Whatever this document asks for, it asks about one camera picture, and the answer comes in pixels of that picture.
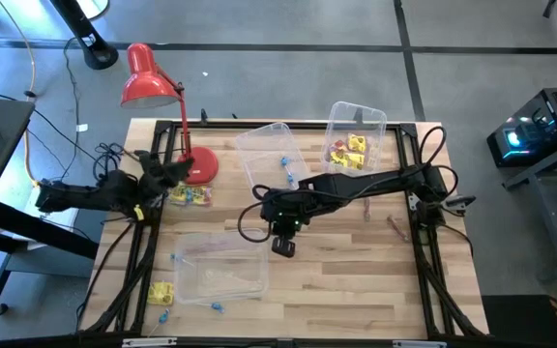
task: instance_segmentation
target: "lamp base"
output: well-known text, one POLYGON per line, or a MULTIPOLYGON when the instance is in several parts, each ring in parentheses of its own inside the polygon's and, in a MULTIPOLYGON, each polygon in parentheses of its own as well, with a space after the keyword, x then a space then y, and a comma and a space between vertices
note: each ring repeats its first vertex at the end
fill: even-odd
MULTIPOLYGON (((193 147, 191 157, 194 159, 189 177, 184 181, 188 185, 208 184, 217 176, 219 172, 219 160, 212 150, 204 147, 193 147)), ((184 161, 184 155, 178 161, 184 161)))

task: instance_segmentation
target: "concrete floor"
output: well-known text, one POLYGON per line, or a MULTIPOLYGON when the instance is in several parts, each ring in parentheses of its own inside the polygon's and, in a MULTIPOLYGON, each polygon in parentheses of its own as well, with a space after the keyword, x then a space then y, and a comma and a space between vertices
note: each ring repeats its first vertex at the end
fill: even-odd
MULTIPOLYGON (((31 40, 71 36, 46 0, 5 4, 31 40)), ((541 17, 540 0, 403 0, 403 8, 413 45, 557 47, 557 28, 541 17)), ((107 40, 121 43, 400 44, 393 0, 111 0, 94 25, 107 40)), ((18 38, 1 8, 0 38, 18 38)), ((72 86, 62 51, 36 49, 35 54, 37 108, 72 137, 72 86)), ((91 71, 79 50, 70 51, 81 123, 89 125, 80 145, 90 151, 99 142, 123 142, 132 117, 179 116, 177 107, 119 107, 129 74, 125 52, 120 54, 113 67, 91 71)), ((478 197, 466 225, 483 295, 546 293, 557 298, 557 282, 543 285, 536 279, 557 262, 542 221, 526 207, 529 196, 501 188, 509 173, 495 168, 484 141, 541 88, 557 87, 557 55, 414 57, 425 117, 442 122, 449 132, 459 191, 478 197)), ((334 102, 348 101, 382 109, 390 120, 415 120, 401 53, 161 50, 156 59, 186 85, 191 117, 203 107, 211 118, 235 113, 240 118, 326 119, 334 102)), ((0 47, 0 93, 21 99, 29 76, 26 50, 0 47)), ((73 149, 65 140, 39 118, 32 117, 29 127, 68 163, 73 149)), ((22 153, 19 144, 0 182, 0 199, 18 208, 30 191, 22 153), (2 195, 10 188, 13 194, 2 195)), ((31 156, 36 177, 61 174, 36 141, 31 156)), ((94 184, 91 164, 77 157, 67 181, 94 184)), ((81 213, 77 225, 98 236, 100 218, 81 213)), ((79 260, 78 268, 89 275, 91 263, 79 260)), ((71 332, 87 281, 13 274, 2 296, 12 309, 0 317, 0 339, 71 332)))

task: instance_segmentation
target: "white cable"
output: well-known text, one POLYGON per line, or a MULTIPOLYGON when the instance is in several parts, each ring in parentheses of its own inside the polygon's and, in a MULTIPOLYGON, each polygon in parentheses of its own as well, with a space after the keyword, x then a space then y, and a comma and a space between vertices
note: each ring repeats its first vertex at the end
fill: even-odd
MULTIPOLYGON (((29 85, 29 92, 34 93, 34 84, 36 83, 36 60, 34 59, 34 51, 32 51, 31 46, 29 45, 29 42, 25 37, 25 34, 23 34, 23 31, 20 30, 20 27, 18 26, 18 24, 16 24, 15 19, 12 17, 10 12, 4 5, 4 2, 1 0, 0 0, 0 5, 4 9, 6 14, 10 18, 10 20, 12 21, 12 23, 15 25, 18 34, 20 34, 20 37, 25 41, 25 46, 27 47, 27 51, 29 52, 29 58, 31 59, 31 83, 29 85)), ((25 100, 29 102, 31 99, 32 99, 31 97, 27 96, 25 100)), ((31 173, 31 168, 29 167, 29 136, 27 134, 27 130, 23 134, 23 141, 25 144, 25 172, 27 173, 27 176, 29 177, 31 184, 34 187, 36 187, 38 185, 38 181, 34 179, 34 176, 31 173)))

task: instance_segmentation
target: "lamp arm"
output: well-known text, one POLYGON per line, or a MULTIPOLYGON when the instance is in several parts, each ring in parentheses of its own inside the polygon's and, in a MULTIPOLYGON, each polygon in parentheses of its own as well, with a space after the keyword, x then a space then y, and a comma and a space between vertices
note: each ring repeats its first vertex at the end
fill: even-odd
POLYGON ((184 135, 184 156, 189 158, 191 156, 191 137, 189 136, 189 125, 186 119, 186 103, 184 102, 184 88, 174 80, 169 77, 169 75, 164 72, 160 65, 156 65, 157 73, 162 76, 171 86, 175 89, 175 93, 179 96, 180 102, 180 113, 182 114, 182 134, 184 135))

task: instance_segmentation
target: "clear plastic container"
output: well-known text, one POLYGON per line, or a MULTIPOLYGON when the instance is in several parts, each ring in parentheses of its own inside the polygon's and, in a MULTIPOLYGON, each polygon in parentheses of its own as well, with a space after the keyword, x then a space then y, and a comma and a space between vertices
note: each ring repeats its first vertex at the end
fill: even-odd
POLYGON ((297 189, 308 178, 308 166, 284 123, 275 123, 236 136, 236 149, 252 188, 297 189))
POLYGON ((360 176, 380 170, 386 114, 338 101, 330 112, 321 163, 326 173, 360 176))
MULTIPOLYGON (((255 239, 258 228, 244 232, 255 239)), ((211 304, 258 298, 268 290, 268 246, 246 241, 237 231, 190 233, 175 247, 175 299, 180 304, 211 304)))

